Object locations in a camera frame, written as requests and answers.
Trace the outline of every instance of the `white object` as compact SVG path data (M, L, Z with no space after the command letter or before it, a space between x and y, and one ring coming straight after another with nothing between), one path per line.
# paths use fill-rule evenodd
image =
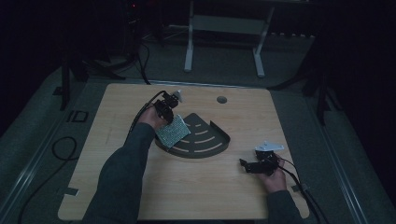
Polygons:
M174 91L172 94L177 97L179 102L183 103L183 98L181 98L181 90Z
M255 147L256 151L275 151L275 150L281 150L285 149L283 145L277 144L277 143L270 143L267 141L264 141L264 143L260 146Z

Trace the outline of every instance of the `hand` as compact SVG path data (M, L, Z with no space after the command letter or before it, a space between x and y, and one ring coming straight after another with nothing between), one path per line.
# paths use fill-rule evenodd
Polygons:
M140 116L138 123L147 123L149 124L155 131L160 129L163 125L166 125L168 122L166 119L162 119L158 117L157 110L154 105L151 104L147 107L146 111L143 112L142 116Z
M278 155L276 156L279 160L279 166L283 167L285 161L281 160ZM280 168L277 168L271 176L265 174L257 174L256 176L264 184L268 193L274 193L286 189L286 176Z

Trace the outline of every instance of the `dark sleeve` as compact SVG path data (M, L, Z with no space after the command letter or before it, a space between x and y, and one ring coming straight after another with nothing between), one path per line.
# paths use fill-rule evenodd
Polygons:
M287 190L268 194L267 207L269 224L304 223L294 200Z
M155 132L137 123L125 145L108 158L82 223L136 223L142 179Z

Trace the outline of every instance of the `circular hole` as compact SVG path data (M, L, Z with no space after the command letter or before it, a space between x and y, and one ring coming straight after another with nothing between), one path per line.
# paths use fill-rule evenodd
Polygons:
M218 97L218 102L220 104L225 104L225 103L227 103L227 98L225 98L225 96L219 96Z

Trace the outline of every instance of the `white table leg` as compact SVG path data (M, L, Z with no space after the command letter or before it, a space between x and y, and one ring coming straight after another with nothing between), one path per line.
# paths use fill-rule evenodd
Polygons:
M262 27L262 33L260 35L260 42L257 48L253 49L253 57L254 57L254 63L256 64L256 70L257 70L257 76L258 77L264 77L264 69L262 67L262 56L260 55L260 52L262 52L262 45L264 44L265 37L267 37L267 32L268 32L268 27L271 22L272 16L274 14L274 7L271 7L270 12L268 13L267 21L264 23L264 26Z
M192 33L193 33L193 6L194 1L190 1L190 19L189 19L189 44L187 46L186 61L184 63L184 71L190 72L192 69L192 54L194 45L192 44Z

